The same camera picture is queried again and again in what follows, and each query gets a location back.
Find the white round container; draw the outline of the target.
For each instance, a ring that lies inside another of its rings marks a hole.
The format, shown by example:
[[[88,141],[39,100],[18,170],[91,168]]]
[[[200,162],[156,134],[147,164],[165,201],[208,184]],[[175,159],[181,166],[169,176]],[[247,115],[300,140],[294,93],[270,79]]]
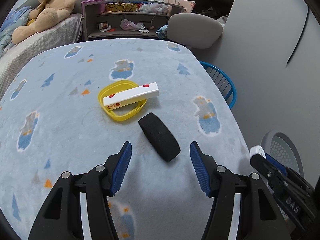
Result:
[[[249,154],[250,154],[250,157],[253,157],[254,155],[258,154],[266,159],[265,151],[260,145],[256,145],[256,146],[251,147],[249,150]]]

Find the yellow plastic ring lid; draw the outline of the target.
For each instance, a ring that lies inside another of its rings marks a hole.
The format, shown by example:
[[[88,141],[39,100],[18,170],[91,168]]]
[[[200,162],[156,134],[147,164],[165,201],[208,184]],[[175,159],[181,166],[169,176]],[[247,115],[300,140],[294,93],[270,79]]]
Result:
[[[116,81],[107,87],[103,88],[98,93],[98,102],[105,111],[105,113],[114,121],[125,121],[137,113],[139,113],[145,106],[147,100],[141,96],[133,97],[136,88],[141,90],[141,87],[130,80]],[[118,115],[115,110],[127,105],[136,104],[136,106],[129,112]]]

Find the white playing card box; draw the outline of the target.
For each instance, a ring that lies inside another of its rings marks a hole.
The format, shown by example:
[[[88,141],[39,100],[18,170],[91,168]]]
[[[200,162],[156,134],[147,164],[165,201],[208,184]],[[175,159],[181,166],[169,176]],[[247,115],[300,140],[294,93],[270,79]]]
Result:
[[[108,111],[159,96],[156,82],[126,89],[108,96],[103,96],[103,106]]]

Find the grey perforated trash bin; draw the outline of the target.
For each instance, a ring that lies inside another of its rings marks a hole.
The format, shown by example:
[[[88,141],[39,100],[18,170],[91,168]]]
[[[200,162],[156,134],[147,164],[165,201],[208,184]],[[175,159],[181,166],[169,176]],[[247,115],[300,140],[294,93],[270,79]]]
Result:
[[[292,140],[278,130],[267,132],[261,141],[265,153],[304,178],[304,170],[298,150]]]

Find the blue patterned fleece blanket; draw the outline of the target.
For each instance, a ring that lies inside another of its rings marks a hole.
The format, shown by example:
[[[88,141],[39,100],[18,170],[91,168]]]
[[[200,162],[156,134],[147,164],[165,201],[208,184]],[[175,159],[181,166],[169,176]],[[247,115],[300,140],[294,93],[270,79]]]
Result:
[[[121,79],[156,82],[159,96],[115,122],[98,93]],[[19,237],[61,173],[88,172],[126,141],[132,158],[109,199],[120,239],[202,237],[213,201],[197,181],[193,141],[232,172],[252,172],[234,116],[187,48],[144,39],[58,47],[30,60],[1,99],[1,210]]]

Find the blue metal kids chair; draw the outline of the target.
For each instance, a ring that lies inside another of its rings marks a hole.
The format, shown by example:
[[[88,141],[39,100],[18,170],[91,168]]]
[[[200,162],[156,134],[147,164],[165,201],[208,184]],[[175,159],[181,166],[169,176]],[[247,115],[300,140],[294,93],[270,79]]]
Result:
[[[200,61],[200,64],[217,86],[228,107],[232,109],[237,100],[237,91],[231,78],[223,70],[210,63]]]

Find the pink striped bed mattress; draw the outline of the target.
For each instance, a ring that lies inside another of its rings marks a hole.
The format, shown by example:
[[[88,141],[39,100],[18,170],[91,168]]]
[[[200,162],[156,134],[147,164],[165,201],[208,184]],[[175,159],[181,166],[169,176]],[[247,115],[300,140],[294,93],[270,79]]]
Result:
[[[56,26],[36,33],[14,45],[1,57],[1,96],[20,70],[40,53],[78,42],[82,35],[82,14],[71,14]]]

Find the grey office chair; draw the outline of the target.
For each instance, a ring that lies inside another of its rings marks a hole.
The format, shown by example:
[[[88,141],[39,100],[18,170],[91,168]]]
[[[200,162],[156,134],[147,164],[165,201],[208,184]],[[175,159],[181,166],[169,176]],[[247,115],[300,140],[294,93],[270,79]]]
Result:
[[[201,14],[179,13],[169,18],[167,38],[196,49],[210,48],[222,35],[222,25]]]

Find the pink plastic bag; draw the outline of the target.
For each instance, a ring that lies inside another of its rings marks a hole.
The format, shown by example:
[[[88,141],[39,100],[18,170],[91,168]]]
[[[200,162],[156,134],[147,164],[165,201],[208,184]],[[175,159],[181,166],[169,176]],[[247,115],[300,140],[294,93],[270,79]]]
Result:
[[[145,29],[145,26],[143,23],[135,24],[128,19],[123,19],[120,23],[120,28],[124,31],[140,31]]]

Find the dark grey desk shelf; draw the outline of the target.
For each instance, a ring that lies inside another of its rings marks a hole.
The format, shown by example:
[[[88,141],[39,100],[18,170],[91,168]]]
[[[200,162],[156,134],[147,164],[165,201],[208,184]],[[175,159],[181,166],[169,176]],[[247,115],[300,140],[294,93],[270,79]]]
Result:
[[[162,1],[148,0],[108,0],[108,3],[136,3],[140,6],[146,3],[160,3],[167,6],[165,15],[154,13],[140,12],[103,12],[97,13],[95,5],[85,7],[85,12],[82,18],[83,24],[83,39],[84,41],[101,40],[108,38],[150,38],[156,39],[156,31],[166,25],[169,18],[174,14],[179,14],[184,11],[184,7],[172,3]],[[120,23],[123,19],[138,24],[143,23],[145,29],[140,31],[124,31],[120,28]]]

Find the blue quilt pillow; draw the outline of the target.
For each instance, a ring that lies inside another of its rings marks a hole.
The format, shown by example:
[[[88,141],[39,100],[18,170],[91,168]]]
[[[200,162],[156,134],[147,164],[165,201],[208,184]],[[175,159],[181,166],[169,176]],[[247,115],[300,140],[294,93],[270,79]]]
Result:
[[[31,7],[22,7],[8,14],[1,26],[1,57],[14,45],[12,33],[16,28],[27,24],[31,11]]]

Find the purple storage box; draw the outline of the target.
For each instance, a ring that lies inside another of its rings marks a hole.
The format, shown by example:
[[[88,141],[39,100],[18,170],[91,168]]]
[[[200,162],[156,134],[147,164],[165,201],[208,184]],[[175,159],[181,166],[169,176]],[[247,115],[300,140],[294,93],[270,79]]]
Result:
[[[82,13],[84,14],[86,6],[95,5],[95,7],[97,8],[97,13],[102,14],[103,12],[105,12],[106,1],[108,1],[108,0],[84,0],[84,1],[82,1],[81,2]]]

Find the large beige teddy bear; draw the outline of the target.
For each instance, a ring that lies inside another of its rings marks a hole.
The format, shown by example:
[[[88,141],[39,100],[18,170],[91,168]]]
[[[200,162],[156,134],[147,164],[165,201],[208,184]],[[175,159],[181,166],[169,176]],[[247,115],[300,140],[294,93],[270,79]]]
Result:
[[[31,35],[50,29],[72,13],[77,0],[38,0],[40,5],[29,12],[30,25],[16,28],[12,34],[13,44],[19,44]]]

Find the yellow gold snack bag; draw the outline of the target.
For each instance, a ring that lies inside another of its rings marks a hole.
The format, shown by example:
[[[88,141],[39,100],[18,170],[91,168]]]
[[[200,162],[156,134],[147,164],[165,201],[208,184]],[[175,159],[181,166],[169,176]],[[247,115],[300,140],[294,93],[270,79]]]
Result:
[[[139,4],[136,3],[108,3],[105,5],[106,12],[138,12]]]

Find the white plastic bag on desk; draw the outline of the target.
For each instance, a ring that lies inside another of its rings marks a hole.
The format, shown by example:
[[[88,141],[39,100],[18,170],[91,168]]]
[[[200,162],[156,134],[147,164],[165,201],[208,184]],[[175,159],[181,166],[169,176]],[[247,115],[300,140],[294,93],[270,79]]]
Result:
[[[140,6],[140,12],[154,13],[165,15],[167,13],[167,6],[160,3],[146,3]]]

